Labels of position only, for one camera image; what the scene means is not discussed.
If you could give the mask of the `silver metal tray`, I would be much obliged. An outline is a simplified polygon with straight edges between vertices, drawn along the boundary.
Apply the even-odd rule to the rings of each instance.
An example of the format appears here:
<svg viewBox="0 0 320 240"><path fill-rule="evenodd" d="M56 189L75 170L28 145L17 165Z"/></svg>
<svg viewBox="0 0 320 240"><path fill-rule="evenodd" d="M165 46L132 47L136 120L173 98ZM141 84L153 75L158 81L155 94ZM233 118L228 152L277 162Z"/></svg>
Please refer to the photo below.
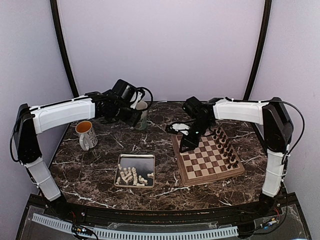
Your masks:
<svg viewBox="0 0 320 240"><path fill-rule="evenodd" d="M114 186L118 188L151 189L155 185L155 156L153 154L120 154Z"/></svg>

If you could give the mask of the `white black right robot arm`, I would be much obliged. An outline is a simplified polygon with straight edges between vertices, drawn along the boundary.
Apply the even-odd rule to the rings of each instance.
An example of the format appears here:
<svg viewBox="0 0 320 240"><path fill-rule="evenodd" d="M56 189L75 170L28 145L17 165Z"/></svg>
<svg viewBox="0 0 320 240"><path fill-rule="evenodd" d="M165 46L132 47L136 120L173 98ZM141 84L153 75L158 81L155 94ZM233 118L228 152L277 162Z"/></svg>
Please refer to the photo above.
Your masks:
<svg viewBox="0 0 320 240"><path fill-rule="evenodd" d="M288 102L279 97L270 100L238 100L215 97L206 102L188 98L182 108L192 118L192 125L173 123L170 129L182 133L179 151L195 150L200 138L217 120L250 122L263 127L263 140L267 150L267 166L259 202L255 213L266 217L275 208L275 197L283 186L287 174L288 158L295 148L291 144L294 125L286 109Z"/></svg>

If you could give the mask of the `wooden chessboard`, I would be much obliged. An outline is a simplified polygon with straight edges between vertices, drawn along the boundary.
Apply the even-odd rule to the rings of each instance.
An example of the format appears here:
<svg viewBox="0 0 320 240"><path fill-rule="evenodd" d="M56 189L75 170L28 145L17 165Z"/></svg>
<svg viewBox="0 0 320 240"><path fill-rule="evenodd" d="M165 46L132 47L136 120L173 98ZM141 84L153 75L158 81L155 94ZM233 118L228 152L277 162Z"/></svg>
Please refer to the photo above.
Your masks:
<svg viewBox="0 0 320 240"><path fill-rule="evenodd" d="M171 141L177 165L181 175L182 183L185 187L211 183L226 178L242 175L245 168L236 152L239 161L239 168L222 172L215 155L218 150L212 138L213 131L207 131L205 136L200 138L199 145L195 150L184 153L179 152L182 134L172 135Z"/></svg>

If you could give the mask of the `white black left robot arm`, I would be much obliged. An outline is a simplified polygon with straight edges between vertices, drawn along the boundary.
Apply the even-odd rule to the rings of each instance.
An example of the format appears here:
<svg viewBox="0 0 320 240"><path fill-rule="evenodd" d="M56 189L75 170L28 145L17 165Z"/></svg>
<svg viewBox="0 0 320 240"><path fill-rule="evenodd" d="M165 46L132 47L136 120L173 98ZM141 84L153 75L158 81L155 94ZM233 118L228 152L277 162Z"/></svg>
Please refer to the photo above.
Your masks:
<svg viewBox="0 0 320 240"><path fill-rule="evenodd" d="M25 167L32 183L58 217L67 218L71 208L43 160L37 136L61 125L99 118L108 123L122 121L134 127L143 112L137 109L137 104L147 92L146 87L135 87L119 79L112 89L103 93L93 91L47 105L19 106L9 144L15 146L17 152L13 161Z"/></svg>

